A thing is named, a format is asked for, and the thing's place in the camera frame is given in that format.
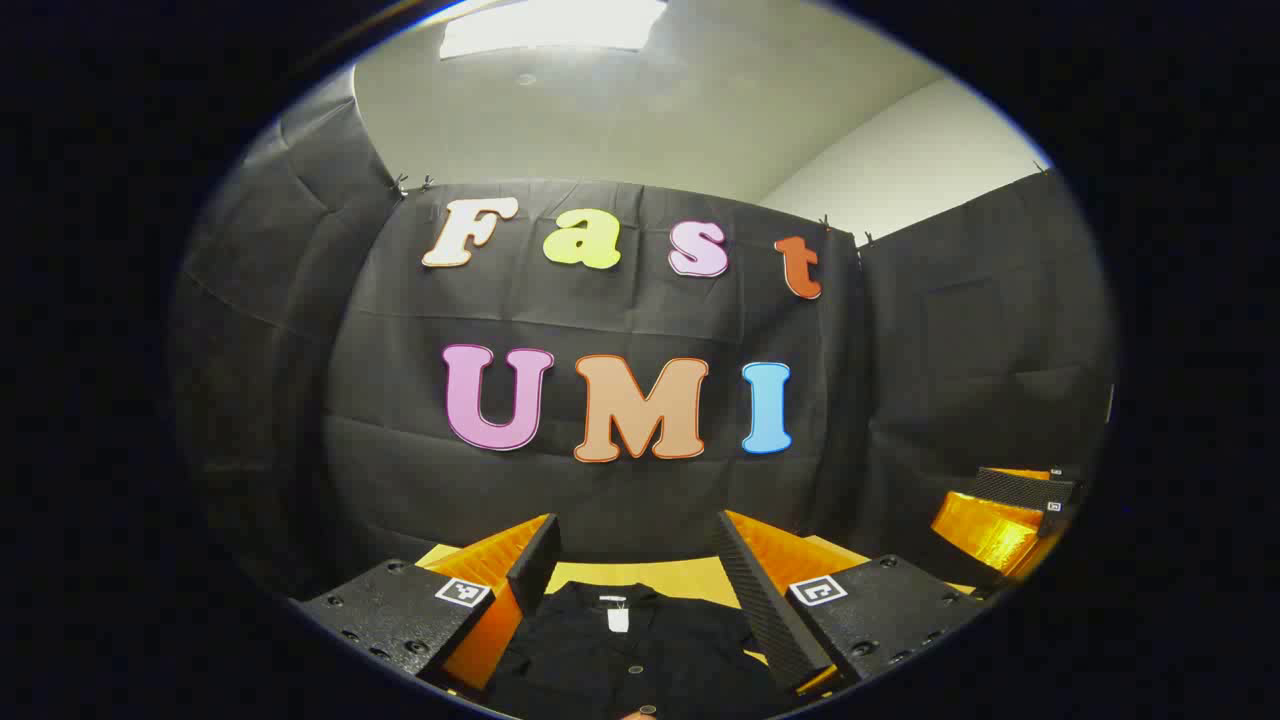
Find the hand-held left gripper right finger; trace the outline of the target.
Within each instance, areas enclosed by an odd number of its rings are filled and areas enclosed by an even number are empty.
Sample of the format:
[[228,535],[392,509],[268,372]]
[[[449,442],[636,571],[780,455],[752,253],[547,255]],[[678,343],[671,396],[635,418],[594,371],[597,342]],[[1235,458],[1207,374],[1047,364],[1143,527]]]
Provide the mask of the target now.
[[890,673],[987,609],[897,555],[855,561],[728,510],[716,551],[776,685],[801,698]]

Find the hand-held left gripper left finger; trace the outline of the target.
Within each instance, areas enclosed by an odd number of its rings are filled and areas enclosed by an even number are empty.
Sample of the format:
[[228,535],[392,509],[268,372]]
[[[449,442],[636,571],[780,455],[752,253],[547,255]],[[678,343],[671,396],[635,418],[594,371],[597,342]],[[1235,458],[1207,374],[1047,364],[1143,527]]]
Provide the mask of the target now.
[[480,694],[559,556],[558,518],[543,514],[435,560],[384,560],[293,607],[407,676]]

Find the black backdrop cloth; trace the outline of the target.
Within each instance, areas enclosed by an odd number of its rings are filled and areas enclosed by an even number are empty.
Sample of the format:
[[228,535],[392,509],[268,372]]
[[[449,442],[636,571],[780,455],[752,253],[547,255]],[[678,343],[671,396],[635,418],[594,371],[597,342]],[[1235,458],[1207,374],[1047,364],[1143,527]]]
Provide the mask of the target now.
[[645,184],[402,193],[349,72],[210,197],[170,348],[207,524],[292,596],[544,512],[577,562],[709,556],[732,510],[984,584],[931,528],[945,496],[1088,465],[1116,374],[1055,176],[863,249]]

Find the ceiling light panel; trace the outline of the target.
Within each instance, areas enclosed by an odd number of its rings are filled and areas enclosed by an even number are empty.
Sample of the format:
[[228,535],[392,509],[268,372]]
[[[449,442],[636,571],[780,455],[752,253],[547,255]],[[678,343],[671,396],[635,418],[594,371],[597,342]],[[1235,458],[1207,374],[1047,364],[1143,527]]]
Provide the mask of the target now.
[[445,23],[442,60],[538,47],[639,51],[667,0],[518,0]]

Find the black button shirt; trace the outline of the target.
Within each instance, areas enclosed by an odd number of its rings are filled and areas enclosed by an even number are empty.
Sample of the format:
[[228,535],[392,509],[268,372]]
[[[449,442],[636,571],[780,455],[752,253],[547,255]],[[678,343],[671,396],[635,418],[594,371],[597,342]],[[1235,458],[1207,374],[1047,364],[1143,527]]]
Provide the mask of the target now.
[[756,657],[741,610],[570,582],[522,620],[485,702],[520,720],[767,720],[799,700]]

